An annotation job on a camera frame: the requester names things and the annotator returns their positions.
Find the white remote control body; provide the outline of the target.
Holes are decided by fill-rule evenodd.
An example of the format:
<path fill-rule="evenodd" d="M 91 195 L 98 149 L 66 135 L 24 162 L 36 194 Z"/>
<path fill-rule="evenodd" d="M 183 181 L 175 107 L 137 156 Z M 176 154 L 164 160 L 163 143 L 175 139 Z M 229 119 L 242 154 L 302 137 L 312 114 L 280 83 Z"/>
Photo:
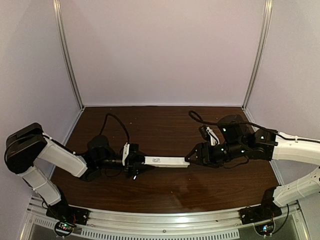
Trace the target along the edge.
<path fill-rule="evenodd" d="M 145 156 L 145 165 L 156 168 L 187 168 L 190 163 L 184 157 Z"/>

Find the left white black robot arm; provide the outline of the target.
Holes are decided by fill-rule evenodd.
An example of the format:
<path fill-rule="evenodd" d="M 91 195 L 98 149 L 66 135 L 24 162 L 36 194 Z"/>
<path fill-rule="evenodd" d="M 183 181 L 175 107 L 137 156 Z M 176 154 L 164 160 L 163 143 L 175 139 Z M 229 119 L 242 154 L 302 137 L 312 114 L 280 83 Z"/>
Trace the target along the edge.
<path fill-rule="evenodd" d="M 87 143 L 86 152 L 76 153 L 46 135 L 37 122 L 11 134 L 5 145 L 7 168 L 42 197 L 50 216 L 61 221 L 75 217 L 75 209 L 39 169 L 36 160 L 51 163 L 86 182 L 99 177 L 102 169 L 123 170 L 128 178 L 153 169 L 145 164 L 145 154 L 138 150 L 138 145 L 123 157 L 110 147 L 105 135 L 99 134 Z"/>

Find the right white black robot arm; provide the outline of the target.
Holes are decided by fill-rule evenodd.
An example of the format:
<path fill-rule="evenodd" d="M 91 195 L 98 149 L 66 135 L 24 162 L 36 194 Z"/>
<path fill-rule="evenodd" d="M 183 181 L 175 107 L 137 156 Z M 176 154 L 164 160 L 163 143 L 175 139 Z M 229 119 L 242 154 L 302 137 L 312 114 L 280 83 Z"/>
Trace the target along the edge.
<path fill-rule="evenodd" d="M 204 121 L 193 110 L 188 115 L 200 123 L 199 132 L 204 142 L 198 143 L 185 157 L 185 161 L 209 168 L 220 168 L 237 158 L 247 160 L 287 160 L 320 164 L 320 142 L 265 128 L 244 121 L 239 114 L 227 115 L 218 122 Z M 313 195 L 320 190 L 320 169 L 291 183 L 271 187 L 264 192 L 261 204 L 251 210 L 241 209 L 243 218 L 266 215 L 267 218 L 281 214 L 285 205 Z"/>

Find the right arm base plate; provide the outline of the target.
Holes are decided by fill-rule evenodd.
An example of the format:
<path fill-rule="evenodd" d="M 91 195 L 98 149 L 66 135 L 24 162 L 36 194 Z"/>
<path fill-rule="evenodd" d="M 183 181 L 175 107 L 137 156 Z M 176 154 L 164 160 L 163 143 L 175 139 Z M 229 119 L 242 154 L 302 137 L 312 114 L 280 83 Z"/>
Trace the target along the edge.
<path fill-rule="evenodd" d="M 282 215 L 282 210 L 277 206 L 247 206 L 238 212 L 243 225 L 271 220 Z"/>

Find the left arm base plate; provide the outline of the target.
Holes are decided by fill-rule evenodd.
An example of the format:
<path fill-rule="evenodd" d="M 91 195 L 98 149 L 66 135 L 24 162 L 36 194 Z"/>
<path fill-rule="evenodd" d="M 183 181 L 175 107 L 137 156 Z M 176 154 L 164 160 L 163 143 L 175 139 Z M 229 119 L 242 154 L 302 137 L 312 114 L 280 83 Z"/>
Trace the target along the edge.
<path fill-rule="evenodd" d="M 69 205 L 49 206 L 46 210 L 46 216 L 75 225 L 86 225 L 90 211 L 85 208 L 79 208 Z"/>

